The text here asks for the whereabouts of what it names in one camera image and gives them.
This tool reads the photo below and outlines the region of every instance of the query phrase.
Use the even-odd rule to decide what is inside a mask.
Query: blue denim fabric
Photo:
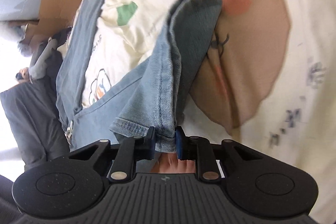
[[[209,48],[221,0],[177,0],[157,38],[152,55],[125,75],[99,101],[82,109],[96,19],[104,0],[84,0],[68,54],[57,78],[57,107],[65,129],[73,120],[73,146],[98,139],[121,141],[156,128],[156,150],[175,151],[175,126]]]

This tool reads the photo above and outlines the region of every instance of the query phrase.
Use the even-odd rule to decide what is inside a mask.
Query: cartoon face print
[[[93,105],[101,97],[103,97],[110,88],[111,83],[109,77],[106,75],[105,70],[101,69],[97,78],[91,84],[91,92],[89,97],[90,105]]]

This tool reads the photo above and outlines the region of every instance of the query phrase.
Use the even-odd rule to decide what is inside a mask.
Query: pink cheek circle
[[[222,8],[227,15],[237,16],[246,13],[251,6],[251,0],[222,0]]]

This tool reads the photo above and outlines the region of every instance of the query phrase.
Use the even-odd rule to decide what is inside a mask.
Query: green patch
[[[131,2],[130,4],[125,4],[120,7],[117,7],[118,12],[118,26],[126,25],[131,17],[134,15],[135,11],[138,9],[138,6]]]

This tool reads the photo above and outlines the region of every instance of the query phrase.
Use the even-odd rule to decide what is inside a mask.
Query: silver screw
[[[122,171],[117,171],[117,172],[113,172],[111,174],[111,178],[115,179],[115,180],[122,180],[127,178],[127,174],[125,172]]]
[[[206,180],[216,180],[219,178],[219,175],[216,172],[209,171],[203,173],[203,178]]]

